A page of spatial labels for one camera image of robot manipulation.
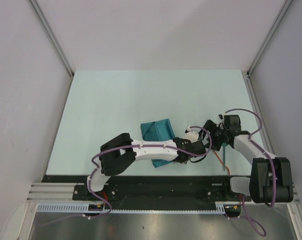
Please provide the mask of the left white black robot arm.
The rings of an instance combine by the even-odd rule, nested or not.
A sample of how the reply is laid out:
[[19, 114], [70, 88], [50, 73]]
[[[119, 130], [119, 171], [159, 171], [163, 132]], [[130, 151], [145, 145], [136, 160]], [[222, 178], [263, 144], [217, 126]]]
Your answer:
[[191, 158], [206, 157], [212, 147], [212, 139], [204, 144], [199, 138], [174, 138], [167, 141], [134, 140], [129, 133], [122, 133], [101, 146], [100, 152], [93, 156], [93, 172], [87, 177], [84, 195], [97, 199], [110, 177], [123, 173], [134, 162], [144, 160], [164, 160], [173, 163], [187, 163]]

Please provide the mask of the teal satin napkin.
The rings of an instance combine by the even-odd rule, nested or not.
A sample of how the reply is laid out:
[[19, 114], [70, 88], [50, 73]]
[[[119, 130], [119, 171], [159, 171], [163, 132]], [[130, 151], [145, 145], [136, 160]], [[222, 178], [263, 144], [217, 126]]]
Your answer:
[[175, 138], [170, 120], [162, 119], [140, 124], [142, 139], [148, 142], [163, 142]]

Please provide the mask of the right aluminium frame post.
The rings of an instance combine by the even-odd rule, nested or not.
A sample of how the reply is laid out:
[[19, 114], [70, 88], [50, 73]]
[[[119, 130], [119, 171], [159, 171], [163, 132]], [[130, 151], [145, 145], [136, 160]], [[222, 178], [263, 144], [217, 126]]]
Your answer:
[[264, 38], [260, 48], [258, 49], [258, 52], [256, 53], [252, 63], [250, 64], [248, 70], [246, 71], [246, 75], [248, 77], [251, 77], [253, 74], [254, 70], [256, 69], [258, 63], [262, 59], [264, 53], [266, 52], [268, 46], [272, 42], [277, 30], [279, 29], [281, 23], [283, 22], [284, 18], [286, 17], [287, 12], [289, 11], [293, 0], [285, 0], [277, 13], [270, 29], [268, 30], [266, 37]]

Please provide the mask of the orange plastic knife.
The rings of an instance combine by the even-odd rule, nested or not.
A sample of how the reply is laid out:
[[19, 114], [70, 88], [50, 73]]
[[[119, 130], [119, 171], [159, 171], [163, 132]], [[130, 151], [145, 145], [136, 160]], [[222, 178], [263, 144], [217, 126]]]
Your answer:
[[223, 162], [223, 160], [221, 159], [221, 157], [219, 156], [219, 154], [212, 150], [213, 153], [215, 154], [215, 156], [217, 157], [217, 159], [219, 160], [219, 162], [222, 164], [222, 168], [223, 168], [223, 171], [227, 173], [227, 175], [229, 176], [230, 175], [230, 169], [228, 166], [226, 166], [226, 164]]

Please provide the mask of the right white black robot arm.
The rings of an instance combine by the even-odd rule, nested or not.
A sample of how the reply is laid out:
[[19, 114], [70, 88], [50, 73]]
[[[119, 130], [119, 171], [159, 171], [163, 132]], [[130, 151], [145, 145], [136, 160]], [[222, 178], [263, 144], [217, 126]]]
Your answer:
[[220, 150], [230, 146], [241, 153], [251, 164], [249, 177], [231, 177], [230, 183], [221, 188], [222, 196], [232, 201], [239, 194], [249, 196], [254, 203], [273, 206], [275, 203], [293, 201], [293, 182], [290, 162], [285, 157], [265, 150], [254, 139], [253, 134], [243, 131], [238, 115], [224, 115], [221, 124], [207, 120], [203, 128], [209, 133], [211, 148]]

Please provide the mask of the teal plastic spoon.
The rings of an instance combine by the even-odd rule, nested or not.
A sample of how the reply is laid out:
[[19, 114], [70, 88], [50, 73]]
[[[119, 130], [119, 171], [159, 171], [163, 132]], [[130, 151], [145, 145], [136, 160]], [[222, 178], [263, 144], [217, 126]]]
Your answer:
[[222, 162], [223, 162], [223, 170], [226, 171], [226, 146], [227, 144], [222, 144]]

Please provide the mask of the left aluminium frame post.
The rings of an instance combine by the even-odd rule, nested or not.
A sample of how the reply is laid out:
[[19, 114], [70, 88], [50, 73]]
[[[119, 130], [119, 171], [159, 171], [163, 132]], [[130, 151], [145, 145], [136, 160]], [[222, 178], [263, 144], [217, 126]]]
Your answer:
[[58, 39], [56, 38], [56, 36], [53, 32], [53, 29], [51, 28], [49, 21], [47, 20], [45, 13], [42, 10], [40, 4], [38, 3], [37, 0], [27, 0], [27, 2], [29, 3], [35, 17], [37, 18], [41, 28], [43, 29], [46, 37], [48, 38], [57, 57], [61, 61], [64, 69], [66, 70], [66, 72], [68, 73], [70, 78], [73, 78], [75, 73], [72, 70], [71, 65], [70, 65], [69, 61], [67, 60], [66, 55], [65, 55]]

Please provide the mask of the aluminium frame post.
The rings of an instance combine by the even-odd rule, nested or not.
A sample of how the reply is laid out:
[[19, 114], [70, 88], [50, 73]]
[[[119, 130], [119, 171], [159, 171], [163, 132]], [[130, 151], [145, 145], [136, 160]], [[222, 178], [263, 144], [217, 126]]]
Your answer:
[[49, 21], [47, 20], [45, 13], [42, 10], [40, 4], [38, 3], [37, 0], [27, 0], [27, 2], [29, 3], [35, 17], [37, 18], [41, 28], [43, 29], [46, 37], [48, 38], [57, 57], [61, 61], [64, 69], [66, 70], [66, 72], [68, 73], [70, 78], [73, 78], [75, 73], [72, 70], [71, 65], [70, 65], [69, 61], [67, 60], [66, 55], [65, 55], [58, 39], [56, 38], [56, 36], [53, 32], [53, 29], [51, 28]]
[[266, 52], [268, 46], [272, 42], [277, 30], [279, 29], [281, 23], [283, 22], [284, 18], [286, 17], [287, 12], [289, 11], [293, 0], [285, 0], [277, 13], [270, 29], [268, 30], [266, 37], [264, 38], [260, 48], [258, 49], [258, 52], [256, 53], [252, 63], [250, 64], [248, 70], [246, 71], [246, 75], [248, 77], [251, 77], [253, 74], [254, 70], [256, 69], [258, 63], [262, 59], [264, 53]]

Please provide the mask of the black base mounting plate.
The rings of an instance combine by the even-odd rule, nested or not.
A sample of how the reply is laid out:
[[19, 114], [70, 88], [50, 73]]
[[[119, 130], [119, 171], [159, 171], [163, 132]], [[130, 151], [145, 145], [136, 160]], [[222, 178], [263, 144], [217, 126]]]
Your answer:
[[238, 204], [239, 193], [230, 189], [230, 176], [114, 176], [92, 195], [85, 175], [46, 175], [43, 183], [74, 183], [72, 199], [110, 203], [113, 211], [213, 210], [217, 202]]

